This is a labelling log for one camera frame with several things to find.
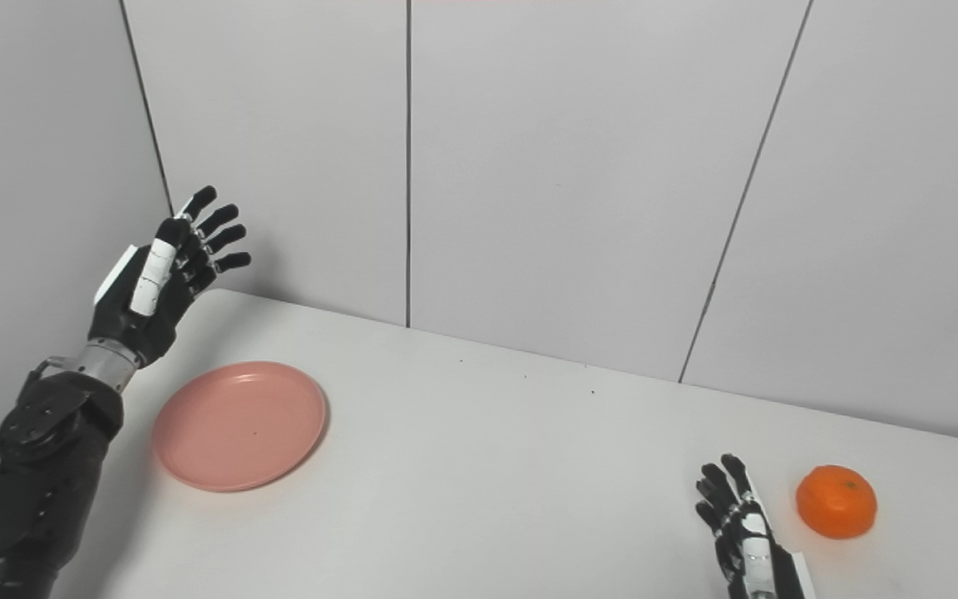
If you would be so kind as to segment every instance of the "table surface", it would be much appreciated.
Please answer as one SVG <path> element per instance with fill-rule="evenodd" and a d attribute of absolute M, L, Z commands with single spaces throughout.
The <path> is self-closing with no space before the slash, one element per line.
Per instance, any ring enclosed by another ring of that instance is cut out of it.
<path fill-rule="evenodd" d="M 326 436 L 250 492 L 178 483 L 151 456 L 157 410 L 244 360 L 313 376 Z M 198 300 L 125 401 L 57 597 L 723 598 L 693 485 L 728 451 L 820 599 L 958 596 L 951 437 L 228 291 Z M 870 533 L 803 526 L 794 489 L 820 463 L 872 482 Z"/>

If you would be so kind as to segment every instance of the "robotic arm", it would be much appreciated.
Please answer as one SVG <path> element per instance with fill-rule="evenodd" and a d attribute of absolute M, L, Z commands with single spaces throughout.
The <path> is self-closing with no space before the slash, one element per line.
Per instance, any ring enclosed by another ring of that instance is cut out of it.
<path fill-rule="evenodd" d="M 726 453 L 719 461 L 734 485 L 719 466 L 706 463 L 700 469 L 704 477 L 697 481 L 704 500 L 697 502 L 696 509 L 715 537 L 715 556 L 727 579 L 730 599 L 813 597 L 810 583 L 803 585 L 798 576 L 793 555 L 775 542 L 742 460 Z"/>
<path fill-rule="evenodd" d="M 87 344 L 72 359 L 51 357 L 27 376 L 0 426 L 0 599 L 45 599 L 79 547 L 102 460 L 123 424 L 121 391 L 164 356 L 195 297 L 250 254 L 215 256 L 246 235 L 217 229 L 239 215 L 207 186 L 153 243 L 129 247 L 95 297 Z M 45 375 L 46 368 L 57 369 Z"/>

